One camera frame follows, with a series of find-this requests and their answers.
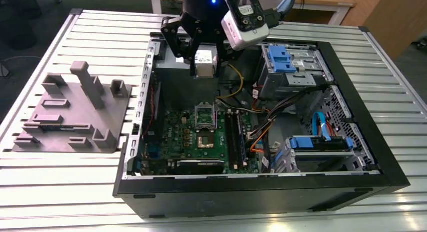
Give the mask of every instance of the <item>sticker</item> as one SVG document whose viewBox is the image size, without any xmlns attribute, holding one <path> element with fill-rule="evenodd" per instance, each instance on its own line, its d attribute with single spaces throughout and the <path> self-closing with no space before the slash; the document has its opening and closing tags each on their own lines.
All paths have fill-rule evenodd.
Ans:
<svg viewBox="0 0 427 232">
<path fill-rule="evenodd" d="M 184 58 L 176 58 L 176 63 L 184 63 Z M 195 63 L 197 64 L 213 64 L 213 51 L 211 50 L 199 50 L 195 53 Z"/>
<path fill-rule="evenodd" d="M 254 96 L 254 99 L 257 100 L 259 99 L 261 92 L 257 89 L 254 89 L 253 96 Z"/>
<path fill-rule="evenodd" d="M 305 66 L 303 61 L 293 61 L 294 66 Z"/>
<path fill-rule="evenodd" d="M 270 162 L 266 157 L 262 158 L 262 164 L 269 168 Z"/>
<path fill-rule="evenodd" d="M 251 5 L 245 5 L 239 7 L 241 13 L 245 16 L 253 15 L 254 14 L 254 9 Z"/>
<path fill-rule="evenodd" d="M 275 150 L 279 149 L 281 146 L 282 146 L 282 144 L 281 144 L 278 141 L 274 142 L 273 148 L 274 148 Z"/>
</svg>

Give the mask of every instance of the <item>green motherboard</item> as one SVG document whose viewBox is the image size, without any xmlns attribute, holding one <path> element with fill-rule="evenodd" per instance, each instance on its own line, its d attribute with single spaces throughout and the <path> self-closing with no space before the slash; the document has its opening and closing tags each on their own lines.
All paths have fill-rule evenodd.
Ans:
<svg viewBox="0 0 427 232">
<path fill-rule="evenodd" d="M 168 175 L 168 161 L 223 161 L 223 174 L 258 174 L 258 156 L 249 156 L 246 166 L 234 167 L 230 164 L 230 148 L 227 136 L 227 112 L 211 113 L 199 110 L 167 111 L 160 145 L 146 144 L 146 154 L 150 157 L 152 175 Z M 253 130 L 251 115 L 239 114 L 242 131 L 246 135 Z M 215 129 L 197 129 L 197 124 L 214 124 Z"/>
</svg>

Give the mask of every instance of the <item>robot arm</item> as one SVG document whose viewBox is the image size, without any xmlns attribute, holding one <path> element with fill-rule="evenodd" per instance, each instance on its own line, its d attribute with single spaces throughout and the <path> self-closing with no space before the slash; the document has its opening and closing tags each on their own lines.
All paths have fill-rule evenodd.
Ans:
<svg viewBox="0 0 427 232">
<path fill-rule="evenodd" d="M 237 60 L 245 49 L 262 42 L 270 29 L 279 26 L 295 0 L 285 12 L 263 10 L 259 0 L 239 6 L 241 0 L 183 0 L 179 18 L 166 17 L 162 33 L 174 55 L 190 64 L 190 75 L 197 75 L 195 57 L 202 43 L 217 44 L 215 76 L 221 76 L 223 64 Z M 183 28 L 191 37 L 190 43 L 180 40 L 178 31 Z"/>
</svg>

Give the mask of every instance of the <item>slotted aluminum table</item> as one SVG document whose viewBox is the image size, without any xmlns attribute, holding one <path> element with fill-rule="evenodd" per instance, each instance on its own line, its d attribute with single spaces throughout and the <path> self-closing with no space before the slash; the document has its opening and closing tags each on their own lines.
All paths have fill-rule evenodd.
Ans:
<svg viewBox="0 0 427 232">
<path fill-rule="evenodd" d="M 103 83 L 134 86 L 150 33 L 162 15 L 84 10 L 62 27 L 0 126 L 0 230 L 418 231 L 427 230 L 427 107 L 370 33 L 357 27 L 289 23 L 273 38 L 330 42 L 378 123 L 411 186 L 326 213 L 140 219 L 112 197 L 120 153 L 18 153 L 14 140 L 39 103 L 50 73 L 76 82 L 70 66 L 87 61 Z M 130 102 L 131 120 L 136 99 Z"/>
</svg>

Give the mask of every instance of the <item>ram slot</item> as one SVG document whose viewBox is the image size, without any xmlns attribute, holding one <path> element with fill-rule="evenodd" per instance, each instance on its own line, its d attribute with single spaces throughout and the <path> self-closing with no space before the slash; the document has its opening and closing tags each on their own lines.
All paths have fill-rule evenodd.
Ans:
<svg viewBox="0 0 427 232">
<path fill-rule="evenodd" d="M 230 168 L 238 170 L 247 165 L 246 141 L 239 114 L 230 111 L 225 122 Z"/>
</svg>

